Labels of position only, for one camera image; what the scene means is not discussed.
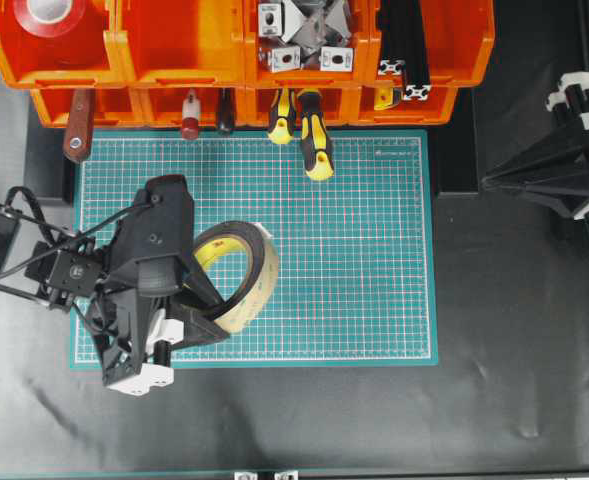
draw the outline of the orange storage bin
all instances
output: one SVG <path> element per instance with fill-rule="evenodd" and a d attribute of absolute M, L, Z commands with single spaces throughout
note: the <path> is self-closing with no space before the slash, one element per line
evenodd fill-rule
<path fill-rule="evenodd" d="M 350 124 L 376 125 L 441 125 L 450 121 L 458 88 L 434 87 L 427 101 L 401 102 L 389 110 L 374 110 L 374 88 L 360 89 L 357 107 Z"/>
<path fill-rule="evenodd" d="M 5 83 L 29 89 L 123 86 L 110 33 L 114 1 L 88 1 L 71 32 L 41 38 L 20 26 L 12 0 L 0 0 L 0 72 Z"/>
<path fill-rule="evenodd" d="M 432 85 L 475 87 L 483 81 L 494 47 L 493 0 L 421 0 Z M 400 85 L 399 76 L 378 75 L 381 0 L 370 0 L 370 48 L 365 84 Z"/>
<path fill-rule="evenodd" d="M 44 127 L 65 128 L 74 91 L 70 89 L 32 90 L 32 100 Z M 138 93 L 127 88 L 97 89 L 94 125 L 96 127 L 142 127 L 145 124 Z"/>
<path fill-rule="evenodd" d="M 196 95 L 201 101 L 201 119 L 199 125 L 216 126 L 218 110 L 218 88 L 196 88 Z M 181 126 L 183 100 L 190 88 L 150 88 L 138 90 L 145 116 L 145 123 L 155 128 L 177 128 Z M 234 89 L 234 105 L 236 109 L 236 126 L 247 124 L 245 113 L 245 90 Z"/>
<path fill-rule="evenodd" d="M 350 0 L 352 13 L 352 38 L 354 49 L 354 70 L 352 72 L 321 72 L 318 70 L 294 70 L 271 73 L 259 62 L 258 53 L 261 39 L 258 36 L 259 0 L 244 0 L 245 16 L 245 79 L 248 87 L 356 87 L 365 78 L 369 49 L 368 0 Z"/>
<path fill-rule="evenodd" d="M 328 126 L 347 125 L 350 116 L 358 103 L 360 92 L 357 88 L 321 88 L 323 115 Z M 269 111 L 274 101 L 277 90 L 272 88 L 246 90 L 248 123 L 253 127 L 267 127 L 269 124 Z M 297 125 L 301 123 L 302 107 L 299 102 L 296 105 Z"/>
<path fill-rule="evenodd" d="M 118 0 L 115 40 L 137 87 L 245 80 L 242 0 Z"/>

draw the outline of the screw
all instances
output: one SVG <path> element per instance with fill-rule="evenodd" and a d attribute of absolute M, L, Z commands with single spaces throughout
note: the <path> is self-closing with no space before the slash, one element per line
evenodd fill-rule
<path fill-rule="evenodd" d="M 81 140 L 78 137 L 74 137 L 73 139 L 70 140 L 70 147 L 77 149 L 80 148 L 80 146 L 83 145 L 83 140 Z"/>

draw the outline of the tape roll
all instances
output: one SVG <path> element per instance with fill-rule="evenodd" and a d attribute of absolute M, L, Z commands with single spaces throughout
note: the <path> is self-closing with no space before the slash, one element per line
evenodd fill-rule
<path fill-rule="evenodd" d="M 61 37 L 76 28 L 87 0 L 14 0 L 14 15 L 27 32 L 42 38 Z"/>
<path fill-rule="evenodd" d="M 278 255 L 267 231 L 247 222 L 225 222 L 194 241 L 194 256 L 207 272 L 225 255 L 245 252 L 247 270 L 236 292 L 203 315 L 229 333 L 243 330 L 263 309 L 278 280 Z"/>

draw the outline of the screwdriver handle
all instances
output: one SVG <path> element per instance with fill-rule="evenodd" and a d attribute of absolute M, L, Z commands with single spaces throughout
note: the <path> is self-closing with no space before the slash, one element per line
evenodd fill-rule
<path fill-rule="evenodd" d="M 332 139 L 323 120 L 321 93 L 316 89 L 304 89 L 299 92 L 298 99 L 303 107 L 301 150 L 305 173 L 312 180 L 327 180 L 334 175 L 334 162 Z"/>
<path fill-rule="evenodd" d="M 218 109 L 216 111 L 216 130 L 219 135 L 229 137 L 234 133 L 236 115 L 232 100 L 232 89 L 221 88 L 218 92 Z"/>
<path fill-rule="evenodd" d="M 76 89 L 63 137 L 63 154 L 74 163 L 87 160 L 92 153 L 96 90 Z"/>
<path fill-rule="evenodd" d="M 283 88 L 276 91 L 270 107 L 270 124 L 267 136 L 277 145 L 286 145 L 294 138 L 296 102 L 294 90 Z"/>

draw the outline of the green cutting mat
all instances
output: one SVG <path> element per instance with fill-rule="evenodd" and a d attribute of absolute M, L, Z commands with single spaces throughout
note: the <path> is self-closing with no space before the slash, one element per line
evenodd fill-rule
<path fill-rule="evenodd" d="M 181 173 L 196 232 L 226 220 L 260 222 L 280 257 L 276 290 L 240 334 L 174 353 L 176 367 L 433 365 L 437 363 L 431 213 L 423 131 L 332 132 L 336 176 L 310 181 L 298 142 L 264 132 L 229 138 L 176 132 L 97 132 L 80 167 L 77 227 L 126 207 L 157 175 Z M 100 232 L 108 241 L 113 227 Z M 210 272 L 229 296 L 242 254 Z M 97 368 L 72 316 L 72 368 Z"/>

